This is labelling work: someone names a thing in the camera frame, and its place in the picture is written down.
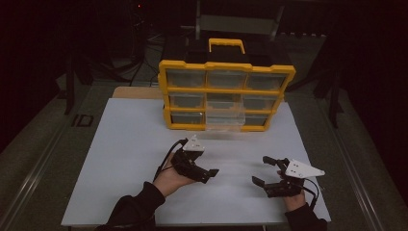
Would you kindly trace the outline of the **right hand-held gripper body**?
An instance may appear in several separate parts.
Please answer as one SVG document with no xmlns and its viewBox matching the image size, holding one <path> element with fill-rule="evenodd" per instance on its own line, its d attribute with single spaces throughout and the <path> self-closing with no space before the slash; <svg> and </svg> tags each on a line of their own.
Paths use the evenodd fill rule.
<svg viewBox="0 0 408 231">
<path fill-rule="evenodd" d="M 265 184 L 263 189 L 268 197 L 285 197 L 300 194 L 304 189 L 304 181 L 310 177 L 323 176 L 321 169 L 303 164 L 295 159 L 277 160 L 280 168 L 281 181 L 279 183 Z"/>
</svg>

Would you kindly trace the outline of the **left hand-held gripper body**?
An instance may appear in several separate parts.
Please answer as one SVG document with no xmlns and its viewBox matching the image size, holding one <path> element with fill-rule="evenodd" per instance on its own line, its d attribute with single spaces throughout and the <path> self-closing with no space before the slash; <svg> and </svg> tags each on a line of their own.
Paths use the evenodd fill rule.
<svg viewBox="0 0 408 231">
<path fill-rule="evenodd" d="M 204 153 L 204 150 L 196 135 L 179 140 L 170 148 L 170 152 L 173 153 L 172 166 L 178 174 L 199 182 L 199 178 L 206 175 L 208 170 L 199 167 L 195 160 Z"/>
</svg>

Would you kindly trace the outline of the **clear plastic drawer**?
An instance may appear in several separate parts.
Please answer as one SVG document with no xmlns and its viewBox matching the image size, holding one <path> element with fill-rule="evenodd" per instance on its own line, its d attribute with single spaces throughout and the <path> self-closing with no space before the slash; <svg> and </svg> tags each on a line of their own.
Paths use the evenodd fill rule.
<svg viewBox="0 0 408 231">
<path fill-rule="evenodd" d="M 207 131 L 240 132 L 244 124 L 244 107 L 239 94 L 207 95 L 205 106 Z"/>
</svg>

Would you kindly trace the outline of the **yellow black organizer cabinet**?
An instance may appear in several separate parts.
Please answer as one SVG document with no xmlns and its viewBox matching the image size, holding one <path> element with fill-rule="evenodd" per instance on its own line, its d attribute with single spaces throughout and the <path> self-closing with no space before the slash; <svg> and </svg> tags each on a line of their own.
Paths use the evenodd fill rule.
<svg viewBox="0 0 408 231">
<path fill-rule="evenodd" d="M 290 77 L 284 84 L 283 99 L 285 89 L 295 75 L 295 68 L 280 44 L 276 42 L 242 41 L 231 38 L 210 38 L 206 41 L 170 38 L 159 62 L 158 83 L 163 93 L 163 100 L 163 86 L 166 82 L 166 71 L 169 69 L 221 69 L 242 70 L 245 72 L 288 73 Z"/>
</svg>

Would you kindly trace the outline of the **person's left hand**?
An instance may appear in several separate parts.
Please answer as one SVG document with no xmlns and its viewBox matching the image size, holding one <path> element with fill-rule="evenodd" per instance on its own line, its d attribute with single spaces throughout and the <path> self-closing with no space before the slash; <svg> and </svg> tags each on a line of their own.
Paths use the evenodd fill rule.
<svg viewBox="0 0 408 231">
<path fill-rule="evenodd" d="M 177 173 L 177 171 L 172 166 L 172 158 L 173 153 L 168 156 L 164 168 L 159 172 L 158 176 L 153 181 L 153 185 L 161 192 L 164 197 L 175 193 L 181 187 L 193 183 L 193 180 L 191 180 L 190 178 Z"/>
</svg>

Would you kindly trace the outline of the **person's right hand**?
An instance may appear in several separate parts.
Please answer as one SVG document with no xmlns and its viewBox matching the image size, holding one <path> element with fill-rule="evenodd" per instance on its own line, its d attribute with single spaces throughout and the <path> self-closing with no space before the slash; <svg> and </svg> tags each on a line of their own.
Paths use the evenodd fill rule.
<svg viewBox="0 0 408 231">
<path fill-rule="evenodd" d="M 306 197 L 304 192 L 301 192 L 300 194 L 294 196 L 286 196 L 283 198 L 283 200 L 288 212 L 299 209 L 306 204 Z"/>
</svg>

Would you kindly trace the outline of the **white table board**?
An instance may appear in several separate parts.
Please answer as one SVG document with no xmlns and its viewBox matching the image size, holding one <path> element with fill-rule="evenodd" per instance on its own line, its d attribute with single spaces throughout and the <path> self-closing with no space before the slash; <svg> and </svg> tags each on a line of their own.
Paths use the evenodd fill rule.
<svg viewBox="0 0 408 231">
<path fill-rule="evenodd" d="M 62 220 L 64 226 L 91 226 L 108 220 L 116 202 L 137 194 L 153 179 L 167 151 L 191 136 L 166 128 L 163 103 L 154 99 L 108 101 Z M 265 132 L 206 132 L 196 136 L 205 151 L 200 167 L 217 176 L 178 190 L 156 211 L 160 226 L 256 225 L 283 223 L 285 206 L 253 184 L 278 181 L 264 157 L 309 161 L 290 106 L 280 105 Z"/>
</svg>

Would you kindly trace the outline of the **black stand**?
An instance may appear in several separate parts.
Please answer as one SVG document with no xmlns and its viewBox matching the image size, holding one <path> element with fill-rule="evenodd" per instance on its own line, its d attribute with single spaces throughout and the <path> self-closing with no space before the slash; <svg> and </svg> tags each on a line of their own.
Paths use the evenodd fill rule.
<svg viewBox="0 0 408 231">
<path fill-rule="evenodd" d="M 335 65 L 317 64 L 315 77 L 319 80 L 314 91 L 315 98 L 329 97 L 328 118 L 334 128 L 338 127 L 337 113 L 342 110 L 339 104 L 339 93 L 342 79 L 342 68 Z"/>
<path fill-rule="evenodd" d="M 65 99 L 66 115 L 69 115 L 75 105 L 75 79 L 78 79 L 82 85 L 91 85 L 93 77 L 89 70 L 89 57 L 79 50 L 71 51 L 65 60 L 65 90 L 63 97 Z"/>
</svg>

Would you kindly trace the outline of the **grid of clear drawers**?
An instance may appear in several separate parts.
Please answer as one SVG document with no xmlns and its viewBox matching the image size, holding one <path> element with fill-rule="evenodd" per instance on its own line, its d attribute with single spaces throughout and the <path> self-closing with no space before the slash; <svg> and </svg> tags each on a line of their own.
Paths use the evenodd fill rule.
<svg viewBox="0 0 408 231">
<path fill-rule="evenodd" d="M 208 94 L 239 94 L 245 114 L 241 131 L 264 131 L 283 99 L 284 72 L 262 73 L 242 70 L 166 71 L 164 118 L 171 129 L 206 130 Z"/>
</svg>

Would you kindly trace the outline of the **grey metal stand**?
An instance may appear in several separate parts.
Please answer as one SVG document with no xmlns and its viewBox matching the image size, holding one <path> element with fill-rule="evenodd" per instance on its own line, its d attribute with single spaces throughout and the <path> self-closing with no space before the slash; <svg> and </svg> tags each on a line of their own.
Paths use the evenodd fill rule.
<svg viewBox="0 0 408 231">
<path fill-rule="evenodd" d="M 278 5 L 273 18 L 243 17 L 205 14 L 201 8 L 202 0 L 196 0 L 194 37 L 200 39 L 204 32 L 220 32 L 264 36 L 274 40 L 285 7 Z"/>
</svg>

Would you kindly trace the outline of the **metal floor rail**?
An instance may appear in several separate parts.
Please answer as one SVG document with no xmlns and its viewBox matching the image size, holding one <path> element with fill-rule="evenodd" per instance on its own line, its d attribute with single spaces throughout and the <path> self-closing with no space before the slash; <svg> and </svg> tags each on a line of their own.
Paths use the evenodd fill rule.
<svg viewBox="0 0 408 231">
<path fill-rule="evenodd" d="M 355 194 L 359 207 L 365 217 L 366 223 L 370 231 L 385 231 L 384 225 L 373 207 L 368 191 L 363 184 L 363 181 L 358 173 L 358 170 L 352 162 L 350 153 L 344 143 L 344 140 L 338 129 L 334 127 L 331 120 L 329 119 L 329 114 L 325 111 L 325 109 L 327 108 L 325 100 L 317 99 L 316 102 L 319 111 L 323 116 L 324 122 L 326 126 L 329 128 L 330 133 L 332 134 L 333 139 L 336 145 L 338 146 L 338 149 L 343 159 L 344 172 Z"/>
<path fill-rule="evenodd" d="M 0 218 L 0 231 L 11 230 L 14 220 L 18 217 L 19 213 L 36 190 L 43 173 L 47 169 L 49 159 L 54 153 L 56 145 L 60 141 L 61 136 L 67 127 L 68 125 L 66 123 L 62 123 L 52 134 L 50 141 L 42 150 L 35 165 L 28 172 L 12 202 L 5 210 L 4 215 Z"/>
</svg>

